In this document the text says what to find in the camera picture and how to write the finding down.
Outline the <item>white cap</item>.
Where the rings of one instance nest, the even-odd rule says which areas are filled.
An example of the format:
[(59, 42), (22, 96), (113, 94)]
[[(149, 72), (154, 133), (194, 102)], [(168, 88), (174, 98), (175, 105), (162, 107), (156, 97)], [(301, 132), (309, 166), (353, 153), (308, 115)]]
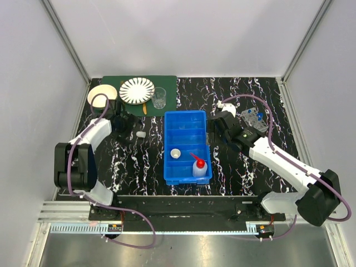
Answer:
[(137, 131), (137, 132), (136, 132), (136, 136), (137, 136), (138, 138), (144, 139), (144, 138), (146, 137), (146, 132)]

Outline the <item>blue compartment bin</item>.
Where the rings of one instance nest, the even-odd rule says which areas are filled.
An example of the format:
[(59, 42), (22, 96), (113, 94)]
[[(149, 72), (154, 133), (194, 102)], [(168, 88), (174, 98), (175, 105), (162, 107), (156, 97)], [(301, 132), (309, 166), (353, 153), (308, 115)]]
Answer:
[[(172, 149), (179, 149), (181, 156), (175, 160)], [(207, 163), (206, 176), (193, 177), (195, 154)], [(207, 144), (207, 118), (202, 110), (167, 111), (164, 117), (164, 179), (167, 185), (207, 185), (212, 178), (210, 147)]]

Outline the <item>clear tube rack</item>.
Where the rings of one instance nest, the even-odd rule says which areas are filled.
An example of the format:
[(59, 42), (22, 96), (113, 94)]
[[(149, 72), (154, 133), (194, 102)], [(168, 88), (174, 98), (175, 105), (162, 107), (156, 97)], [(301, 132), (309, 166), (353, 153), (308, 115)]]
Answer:
[(263, 120), (263, 117), (261, 121), (258, 121), (257, 113), (259, 112), (256, 110), (256, 108), (250, 108), (241, 113), (241, 118), (247, 126), (251, 126), (260, 132), (266, 132), (269, 126)]

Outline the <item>squeeze bottle red cap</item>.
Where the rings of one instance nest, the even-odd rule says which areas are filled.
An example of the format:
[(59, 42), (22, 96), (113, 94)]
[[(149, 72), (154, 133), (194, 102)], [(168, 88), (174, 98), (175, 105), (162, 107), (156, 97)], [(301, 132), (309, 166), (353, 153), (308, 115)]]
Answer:
[(199, 158), (192, 152), (190, 153), (190, 155), (195, 159), (195, 162), (192, 167), (193, 177), (197, 177), (197, 178), (205, 177), (207, 172), (207, 163), (205, 162), (205, 160)]

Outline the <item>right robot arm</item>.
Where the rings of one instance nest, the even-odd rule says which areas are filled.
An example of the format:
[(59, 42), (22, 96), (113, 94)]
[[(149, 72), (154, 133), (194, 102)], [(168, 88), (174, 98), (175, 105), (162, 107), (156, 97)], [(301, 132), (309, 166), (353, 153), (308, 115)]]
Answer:
[(249, 157), (286, 180), (294, 193), (267, 192), (259, 196), (253, 215), (266, 220), (272, 214), (300, 215), (305, 221), (322, 226), (340, 204), (338, 175), (328, 169), (319, 171), (275, 146), (254, 127), (242, 128), (229, 111), (222, 111), (207, 121), (209, 138), (226, 144), (232, 150)]

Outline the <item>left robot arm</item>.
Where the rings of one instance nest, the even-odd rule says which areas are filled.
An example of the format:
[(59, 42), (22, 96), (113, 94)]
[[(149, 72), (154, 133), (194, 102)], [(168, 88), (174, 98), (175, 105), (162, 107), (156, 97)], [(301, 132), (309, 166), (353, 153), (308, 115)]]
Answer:
[(93, 119), (78, 136), (55, 146), (54, 183), (72, 196), (102, 205), (101, 214), (114, 220), (120, 207), (112, 202), (113, 192), (98, 179), (95, 152), (108, 136), (123, 146), (129, 145), (128, 138), (140, 119), (128, 113), (121, 100), (106, 101), (103, 108), (92, 106), (91, 111)]

